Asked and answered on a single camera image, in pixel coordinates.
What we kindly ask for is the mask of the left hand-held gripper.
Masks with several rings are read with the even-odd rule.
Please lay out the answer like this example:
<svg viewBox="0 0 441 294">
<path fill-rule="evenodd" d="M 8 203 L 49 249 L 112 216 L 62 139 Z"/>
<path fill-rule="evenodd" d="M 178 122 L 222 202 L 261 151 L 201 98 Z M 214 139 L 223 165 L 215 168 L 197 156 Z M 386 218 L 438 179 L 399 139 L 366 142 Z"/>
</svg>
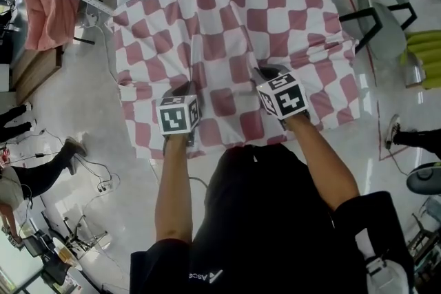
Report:
<svg viewBox="0 0 441 294">
<path fill-rule="evenodd" d="M 201 119 L 201 109 L 196 94 L 196 84 L 188 81 L 168 90 L 156 104 L 156 115 L 161 134 L 186 134 L 187 146 L 192 147 L 195 128 Z"/>
</svg>

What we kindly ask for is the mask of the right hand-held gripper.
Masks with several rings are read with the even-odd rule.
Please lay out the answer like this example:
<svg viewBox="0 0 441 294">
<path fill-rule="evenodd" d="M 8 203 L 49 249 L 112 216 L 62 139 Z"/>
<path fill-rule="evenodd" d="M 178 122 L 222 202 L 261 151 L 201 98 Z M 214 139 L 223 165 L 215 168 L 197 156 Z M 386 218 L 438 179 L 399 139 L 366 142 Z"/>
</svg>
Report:
<svg viewBox="0 0 441 294">
<path fill-rule="evenodd" d="M 282 65 L 255 67 L 254 83 L 263 107 L 278 120 L 305 113 L 309 107 L 302 83 Z"/>
</svg>

